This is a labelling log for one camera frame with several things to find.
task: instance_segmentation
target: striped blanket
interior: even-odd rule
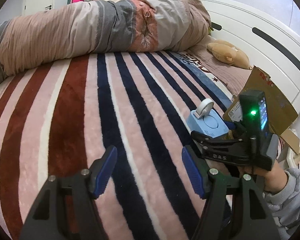
[[[190,239],[204,201],[181,160],[182,147],[193,144],[185,119],[204,98],[214,100],[220,115],[231,103],[207,72],[182,53],[116,52],[59,60],[6,79],[0,85],[6,234],[18,239],[48,175],[73,175],[114,145],[118,161],[96,200],[109,239]]]

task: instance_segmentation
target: hand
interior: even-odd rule
[[[252,168],[250,166],[238,167],[241,174],[252,173]],[[266,171],[264,169],[254,167],[253,174],[265,177],[265,191],[271,192],[272,194],[277,194],[287,185],[288,176],[284,170],[280,167],[277,161],[274,162],[271,171]]]

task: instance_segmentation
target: cardboard box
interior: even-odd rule
[[[267,101],[270,131],[279,135],[298,155],[300,139],[288,129],[298,117],[298,114],[289,100],[271,81],[270,76],[256,66],[254,66],[240,93],[248,89],[264,91]],[[226,121],[239,121],[241,118],[242,110],[239,97],[237,97],[223,114],[223,119]]]

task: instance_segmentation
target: person's arm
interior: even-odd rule
[[[251,168],[244,171],[251,173]],[[255,168],[254,174],[265,177],[265,201],[279,219],[282,239],[288,239],[300,224],[300,170],[284,171],[276,161],[271,171]]]

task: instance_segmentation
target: screw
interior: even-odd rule
[[[48,177],[48,181],[50,181],[50,182],[53,182],[53,181],[55,181],[56,180],[56,176],[55,175],[50,175],[49,177]]]
[[[88,169],[83,169],[82,171],[81,171],[81,174],[83,175],[83,176],[86,176],[86,175],[88,175],[90,173],[90,171],[88,170]]]
[[[215,168],[210,169],[209,172],[212,175],[217,175],[219,173],[219,171],[217,169],[215,169]]]
[[[249,180],[251,180],[251,176],[249,174],[244,174],[243,179],[246,181],[249,181]]]

